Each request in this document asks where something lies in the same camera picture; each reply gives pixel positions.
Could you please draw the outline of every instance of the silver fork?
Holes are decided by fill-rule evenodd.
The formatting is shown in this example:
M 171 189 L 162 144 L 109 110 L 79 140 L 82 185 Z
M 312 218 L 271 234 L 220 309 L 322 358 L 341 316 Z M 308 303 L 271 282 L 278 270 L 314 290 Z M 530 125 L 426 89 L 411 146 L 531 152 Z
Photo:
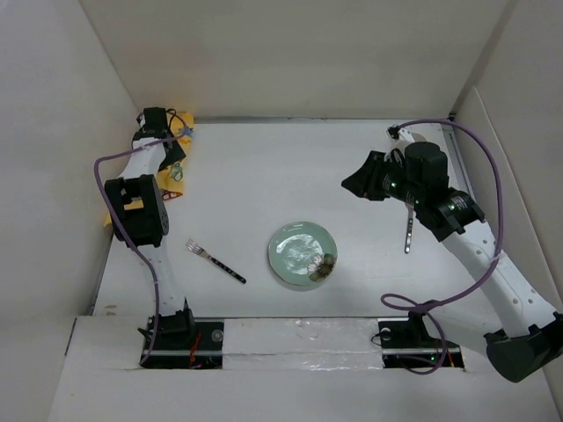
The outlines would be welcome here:
M 213 264 L 215 264 L 216 266 L 221 268 L 223 271 L 225 271 L 230 276 L 234 277 L 235 279 L 237 279 L 241 283 L 246 284 L 246 279 L 244 277 L 242 277 L 241 275 L 232 271 L 228 266 L 226 266 L 219 259 L 213 258 L 211 255 L 209 255 L 205 251 L 205 249 L 203 249 L 201 246 L 199 246 L 192 239 L 187 239 L 186 247 L 190 252 L 194 253 L 195 255 L 199 255 L 200 257 L 203 257 L 205 259 L 208 259 L 209 261 L 211 261 Z
M 413 224 L 414 224 L 414 208 L 407 205 L 408 216 L 406 218 L 406 235 L 405 235 L 405 253 L 411 251 L 411 242 L 413 241 Z

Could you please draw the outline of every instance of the yellow cloth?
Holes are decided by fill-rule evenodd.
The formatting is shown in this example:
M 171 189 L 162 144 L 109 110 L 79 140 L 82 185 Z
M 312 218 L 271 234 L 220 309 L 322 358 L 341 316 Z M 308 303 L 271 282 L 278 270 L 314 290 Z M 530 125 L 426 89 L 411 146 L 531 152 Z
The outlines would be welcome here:
M 187 113 L 178 113 L 186 124 L 193 129 L 194 128 L 194 116 Z M 174 135 L 179 135 L 182 132 L 184 125 L 182 124 L 179 119 L 172 119 L 171 130 Z M 190 150 L 190 145 L 192 143 L 192 136 L 185 135 L 178 139 L 179 146 L 182 147 L 184 152 L 186 153 Z M 160 192 L 162 193 L 163 200 L 173 200 L 174 198 L 178 198 L 182 196 L 184 193 L 184 166 L 186 163 L 186 159 L 184 158 L 181 161 L 177 161 L 166 167 L 165 169 L 158 172 L 156 175 L 158 187 L 160 188 Z M 143 202 L 141 200 L 136 200 L 127 204 L 125 209 L 136 209 L 143 206 Z M 107 213 L 106 218 L 104 219 L 104 226 L 111 224 L 112 219 Z

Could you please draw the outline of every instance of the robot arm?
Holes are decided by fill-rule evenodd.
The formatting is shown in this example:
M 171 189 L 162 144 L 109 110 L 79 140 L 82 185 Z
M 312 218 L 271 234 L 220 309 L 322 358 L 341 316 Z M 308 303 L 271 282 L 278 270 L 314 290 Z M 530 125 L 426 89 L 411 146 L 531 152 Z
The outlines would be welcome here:
M 159 303 L 160 314 L 166 317 L 184 307 L 185 297 L 178 291 L 166 252 L 168 214 L 155 176 L 163 167 L 186 155 L 177 141 L 150 145 L 172 138 L 164 108 L 145 109 L 138 122 L 140 127 L 133 137 L 132 148 L 143 150 L 131 155 L 121 175 L 107 180 L 104 187 L 129 237 L 154 266 L 160 296 L 165 298 Z M 142 205 L 126 207 L 135 200 L 140 200 Z M 119 240 L 123 240 L 118 229 L 114 227 L 113 231 Z M 150 273 L 144 273 L 147 282 L 151 283 Z
M 476 281 L 499 262 L 481 290 L 501 320 L 458 315 L 446 305 L 432 311 L 447 339 L 486 354 L 501 375 L 519 382 L 563 353 L 563 316 L 542 298 L 504 253 L 495 257 L 494 235 L 473 199 L 448 186 L 447 157 L 437 145 L 414 142 L 391 127 L 391 152 L 371 151 L 363 167 L 342 182 L 361 198 L 396 198 L 465 266 Z M 430 334 L 436 330 L 426 317 Z

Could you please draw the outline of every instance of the red wire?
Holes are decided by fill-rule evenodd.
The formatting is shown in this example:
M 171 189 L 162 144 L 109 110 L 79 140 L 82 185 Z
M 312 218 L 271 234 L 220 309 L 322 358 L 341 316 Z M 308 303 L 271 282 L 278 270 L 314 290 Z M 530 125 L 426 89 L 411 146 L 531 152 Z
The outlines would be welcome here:
M 453 360 L 452 357 L 451 357 L 450 348 L 448 347 L 446 350 L 448 351 L 448 357 L 450 358 L 450 366 L 451 366 L 451 367 L 456 367 L 456 366 L 454 365 L 454 360 Z
M 200 340 L 201 340 L 201 333 L 199 333 L 197 335 L 197 339 L 195 340 L 194 345 L 192 346 L 192 348 L 190 349 L 190 363 L 187 366 L 188 368 L 192 367 L 192 364 L 195 362 L 195 356 L 194 353 L 197 350 L 198 346 L 200 345 Z

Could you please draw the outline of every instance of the light green plate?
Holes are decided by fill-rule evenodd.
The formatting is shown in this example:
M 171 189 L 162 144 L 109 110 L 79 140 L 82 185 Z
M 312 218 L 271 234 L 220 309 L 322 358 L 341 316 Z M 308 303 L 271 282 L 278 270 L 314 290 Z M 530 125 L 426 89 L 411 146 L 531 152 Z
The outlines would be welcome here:
M 295 286 L 312 286 L 333 271 L 337 251 L 333 237 L 318 224 L 292 222 L 275 233 L 267 255 L 282 280 Z

